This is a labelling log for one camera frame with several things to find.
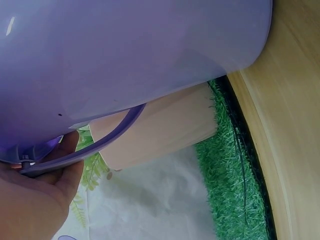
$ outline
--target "green grass mat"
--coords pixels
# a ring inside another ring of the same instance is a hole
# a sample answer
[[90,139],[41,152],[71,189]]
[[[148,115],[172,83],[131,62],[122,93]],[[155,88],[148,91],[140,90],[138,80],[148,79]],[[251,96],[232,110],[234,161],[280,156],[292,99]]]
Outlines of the green grass mat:
[[254,156],[245,144],[243,129],[233,121],[234,113],[221,88],[223,81],[228,79],[209,82],[217,132],[195,146],[215,232],[219,240],[274,240],[276,235],[263,177],[257,177],[260,169],[252,164]]

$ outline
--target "purple handle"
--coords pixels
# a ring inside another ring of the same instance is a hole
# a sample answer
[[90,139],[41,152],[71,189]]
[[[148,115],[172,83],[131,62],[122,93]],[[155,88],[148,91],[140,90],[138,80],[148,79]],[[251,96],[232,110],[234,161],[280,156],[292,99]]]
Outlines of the purple handle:
[[87,146],[79,151],[71,153],[67,156],[63,156],[57,158],[55,160],[39,163],[33,166],[30,166],[27,169],[22,169],[20,173],[22,175],[28,176],[30,178],[34,178],[41,174],[54,171],[60,168],[67,167],[76,162],[79,162],[81,159],[84,159],[90,155],[93,155],[105,148],[107,145],[112,143],[118,137],[120,137],[128,128],[137,120],[140,116],[141,112],[145,108],[146,104],[141,104],[139,106],[135,106],[129,110],[124,119],[119,123],[119,125],[108,135],[101,138],[99,141]]

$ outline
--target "white backdrop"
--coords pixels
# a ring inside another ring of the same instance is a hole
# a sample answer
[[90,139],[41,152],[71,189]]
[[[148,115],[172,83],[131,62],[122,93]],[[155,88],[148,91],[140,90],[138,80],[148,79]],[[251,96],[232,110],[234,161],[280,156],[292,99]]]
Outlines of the white backdrop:
[[53,240],[215,240],[197,161],[188,147],[80,186]]

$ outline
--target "wooden surface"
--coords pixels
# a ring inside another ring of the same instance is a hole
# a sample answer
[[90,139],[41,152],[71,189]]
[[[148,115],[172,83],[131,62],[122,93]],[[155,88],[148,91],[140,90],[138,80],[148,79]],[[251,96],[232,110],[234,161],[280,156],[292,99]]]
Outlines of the wooden surface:
[[[149,102],[122,136],[100,151],[115,170],[128,168],[200,142],[216,131],[208,84],[200,84]],[[90,123],[94,141],[124,118],[120,112]]]
[[261,56],[228,77],[254,140],[278,239],[319,240],[320,1],[274,1]]

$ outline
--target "purple plastic container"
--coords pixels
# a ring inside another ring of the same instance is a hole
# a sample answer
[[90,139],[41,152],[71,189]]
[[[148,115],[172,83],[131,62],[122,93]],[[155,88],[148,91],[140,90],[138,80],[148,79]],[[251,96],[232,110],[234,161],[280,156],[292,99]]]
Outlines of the purple plastic container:
[[271,0],[2,0],[0,159],[38,161],[59,136],[138,106],[99,144],[23,173],[100,150],[144,103],[252,64],[271,13]]

